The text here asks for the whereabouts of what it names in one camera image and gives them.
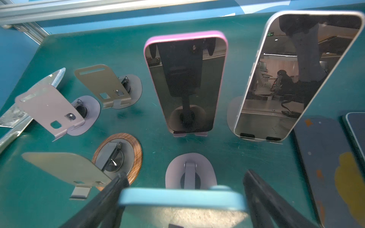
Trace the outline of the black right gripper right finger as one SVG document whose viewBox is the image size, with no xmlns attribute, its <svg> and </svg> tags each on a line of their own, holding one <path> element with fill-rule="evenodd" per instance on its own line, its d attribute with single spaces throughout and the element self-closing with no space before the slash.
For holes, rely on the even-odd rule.
<svg viewBox="0 0 365 228">
<path fill-rule="evenodd" d="M 255 228 L 315 228 L 268 185 L 255 171 L 248 170 L 243 178 L 247 205 Z"/>
</svg>

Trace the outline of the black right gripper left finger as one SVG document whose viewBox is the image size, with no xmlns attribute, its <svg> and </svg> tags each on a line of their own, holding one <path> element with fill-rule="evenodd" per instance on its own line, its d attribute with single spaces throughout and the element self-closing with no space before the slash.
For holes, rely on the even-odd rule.
<svg viewBox="0 0 365 228">
<path fill-rule="evenodd" d="M 119 228 L 125 207 L 118 205 L 118 199 L 121 191 L 128 187 L 127 175 L 118 174 L 96 197 L 61 227 Z"/>
</svg>

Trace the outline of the green phone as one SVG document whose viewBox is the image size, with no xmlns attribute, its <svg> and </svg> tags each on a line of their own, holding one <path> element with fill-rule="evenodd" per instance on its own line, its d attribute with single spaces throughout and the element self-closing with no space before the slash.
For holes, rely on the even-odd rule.
<svg viewBox="0 0 365 228">
<path fill-rule="evenodd" d="M 207 190 L 125 188 L 118 205 L 157 228 L 233 228 L 249 215 L 244 196 L 223 185 Z"/>
</svg>

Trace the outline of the wooden round phone stand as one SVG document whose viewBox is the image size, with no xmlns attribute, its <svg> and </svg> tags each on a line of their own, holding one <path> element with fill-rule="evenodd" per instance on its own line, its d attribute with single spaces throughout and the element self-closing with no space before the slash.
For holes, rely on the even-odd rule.
<svg viewBox="0 0 365 228">
<path fill-rule="evenodd" d="M 86 200 L 93 187 L 102 191 L 114 178 L 125 174 L 132 184 L 143 160 L 141 143 L 127 133 L 108 137 L 92 160 L 73 153 L 27 152 L 23 159 L 39 169 L 74 186 L 71 200 Z"/>
</svg>

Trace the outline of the dark grey stand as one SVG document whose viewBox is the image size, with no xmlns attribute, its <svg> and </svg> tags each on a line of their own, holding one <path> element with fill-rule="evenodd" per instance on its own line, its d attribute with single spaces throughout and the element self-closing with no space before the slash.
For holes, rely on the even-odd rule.
<svg viewBox="0 0 365 228">
<path fill-rule="evenodd" d="M 104 109 L 130 107 L 142 96 L 143 87 L 138 76 L 117 77 L 110 67 L 103 64 L 77 69 L 74 74 L 101 101 Z"/>
</svg>

